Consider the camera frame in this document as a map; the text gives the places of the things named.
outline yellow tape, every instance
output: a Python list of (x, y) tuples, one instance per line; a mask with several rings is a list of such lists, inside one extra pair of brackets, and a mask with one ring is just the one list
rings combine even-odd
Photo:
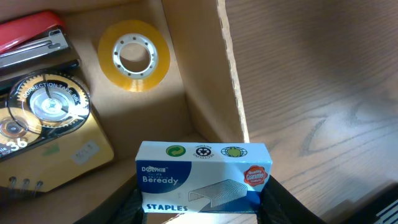
[[(157, 63), (153, 72), (144, 78), (133, 78), (123, 74), (114, 62), (116, 42), (126, 34), (140, 34), (148, 38), (157, 51)], [(158, 85), (165, 77), (170, 65), (167, 43), (155, 28), (142, 21), (121, 21), (106, 29), (98, 46), (98, 60), (106, 77), (117, 86), (129, 91), (146, 91)]]

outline black circular logo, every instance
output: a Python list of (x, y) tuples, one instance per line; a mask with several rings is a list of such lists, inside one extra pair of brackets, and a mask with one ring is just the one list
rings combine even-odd
[(211, 155), (211, 150), (207, 147), (199, 147), (197, 149), (197, 154), (199, 156), (209, 156), (209, 155)]

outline cardboard box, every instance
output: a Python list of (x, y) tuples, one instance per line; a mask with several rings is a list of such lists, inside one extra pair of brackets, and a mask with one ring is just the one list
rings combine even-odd
[[(134, 158), (145, 140), (249, 142), (223, 0), (1, 1), (0, 22), (44, 9), (66, 22), (115, 159), (42, 197), (1, 209), (0, 223), (74, 223), (94, 213), (96, 223), (105, 222), (134, 184)], [(150, 23), (169, 46), (169, 72), (153, 90), (125, 91), (98, 63), (101, 35), (126, 19)], [(50, 58), (32, 67), (61, 61)]]
[(254, 213), (272, 160), (262, 143), (145, 141), (136, 164), (145, 212)]

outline corrugated cardboard edge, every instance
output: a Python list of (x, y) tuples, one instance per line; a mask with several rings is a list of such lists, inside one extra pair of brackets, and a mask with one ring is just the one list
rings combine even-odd
[(235, 92), (236, 107), (238, 108), (239, 121), (243, 131), (244, 142), (250, 142), (248, 124), (244, 113), (241, 85), (239, 84), (238, 70), (233, 50), (231, 32), (229, 31), (228, 15), (226, 12), (225, 0), (216, 0), (218, 16), (220, 17), (221, 30), (225, 41), (226, 56), (229, 62), (231, 81)]

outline wood grain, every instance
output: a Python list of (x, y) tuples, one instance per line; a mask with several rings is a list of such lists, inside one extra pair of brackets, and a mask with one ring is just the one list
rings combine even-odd
[(397, 182), (398, 2), (226, 8), (251, 142), (266, 143), (272, 175), (327, 222)]

